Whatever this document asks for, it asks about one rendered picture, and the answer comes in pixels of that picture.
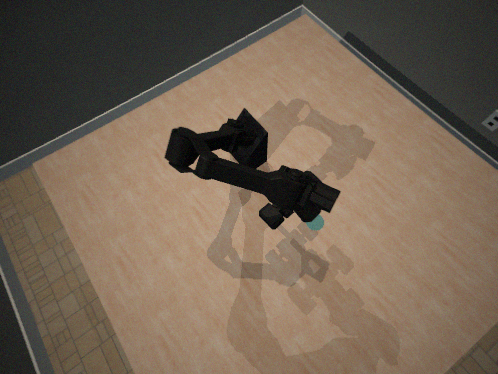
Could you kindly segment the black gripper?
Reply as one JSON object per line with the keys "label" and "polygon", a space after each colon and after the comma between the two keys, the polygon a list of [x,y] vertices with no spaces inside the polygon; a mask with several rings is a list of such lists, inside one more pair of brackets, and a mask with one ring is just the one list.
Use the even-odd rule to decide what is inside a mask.
{"label": "black gripper", "polygon": [[[322,182],[311,171],[305,171],[304,173],[309,174],[312,178]],[[275,206],[273,207],[272,205]],[[275,230],[284,222],[284,217],[289,218],[294,211],[291,212],[289,209],[280,208],[273,203],[272,205],[270,203],[266,204],[261,210],[259,210],[259,216],[271,229]]]}

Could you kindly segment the cyan circle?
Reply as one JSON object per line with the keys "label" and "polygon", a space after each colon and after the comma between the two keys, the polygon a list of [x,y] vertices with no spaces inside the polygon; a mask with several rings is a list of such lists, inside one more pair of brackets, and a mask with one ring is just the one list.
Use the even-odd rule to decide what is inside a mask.
{"label": "cyan circle", "polygon": [[324,219],[322,216],[318,215],[312,222],[306,222],[309,229],[318,231],[324,226]]}

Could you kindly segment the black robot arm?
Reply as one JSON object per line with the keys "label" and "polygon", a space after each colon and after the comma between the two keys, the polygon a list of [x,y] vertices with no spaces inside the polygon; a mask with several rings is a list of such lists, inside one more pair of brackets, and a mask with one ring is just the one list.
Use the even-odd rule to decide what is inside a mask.
{"label": "black robot arm", "polygon": [[[294,211],[303,222],[312,222],[321,210],[331,212],[340,191],[311,175],[285,165],[264,172],[211,152],[221,147],[231,153],[237,152],[239,146],[247,149],[257,137],[248,122],[242,124],[241,120],[230,118],[228,121],[218,131],[199,134],[185,127],[172,129],[165,159],[180,173],[192,172],[201,179],[214,179],[263,194],[278,207]],[[198,156],[193,170],[189,166]]]}

